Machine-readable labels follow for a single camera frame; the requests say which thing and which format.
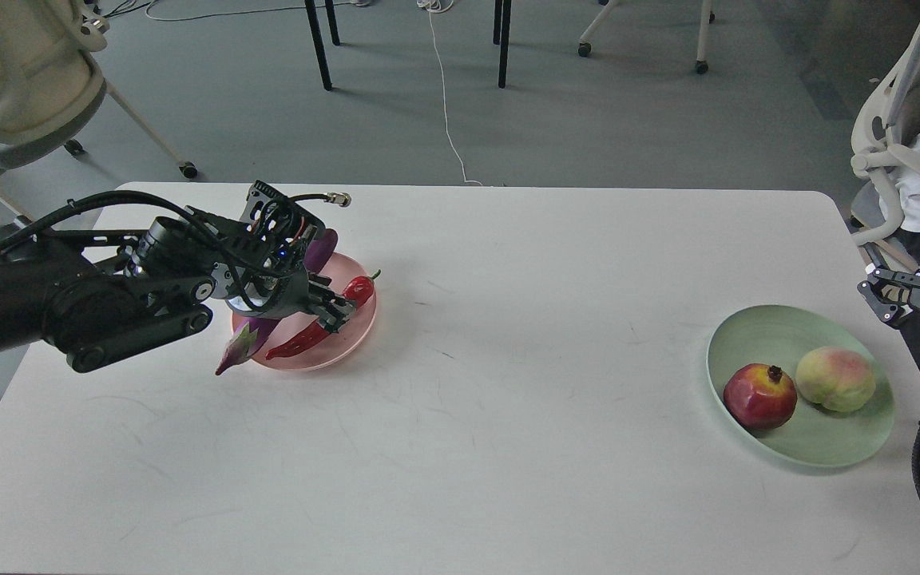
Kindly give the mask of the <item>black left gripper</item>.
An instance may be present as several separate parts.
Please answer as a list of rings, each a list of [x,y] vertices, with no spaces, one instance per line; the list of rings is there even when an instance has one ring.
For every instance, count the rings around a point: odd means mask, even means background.
[[[358,309],[331,287],[331,280],[304,269],[304,253],[327,228],[306,201],[326,201],[320,192],[286,196],[256,180],[249,186],[240,218],[198,208],[181,213],[181,263],[197,278],[195,299],[222,299],[247,317],[316,317],[327,332],[339,332]]]

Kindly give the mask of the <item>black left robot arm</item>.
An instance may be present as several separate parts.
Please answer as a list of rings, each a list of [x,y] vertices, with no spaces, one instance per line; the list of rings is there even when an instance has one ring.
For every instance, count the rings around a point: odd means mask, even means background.
[[[117,190],[1,226],[0,351],[45,341],[86,374],[204,331],[209,299],[248,318],[304,313],[337,332],[358,304],[307,269],[327,229],[305,200],[351,203],[257,181],[229,219]]]

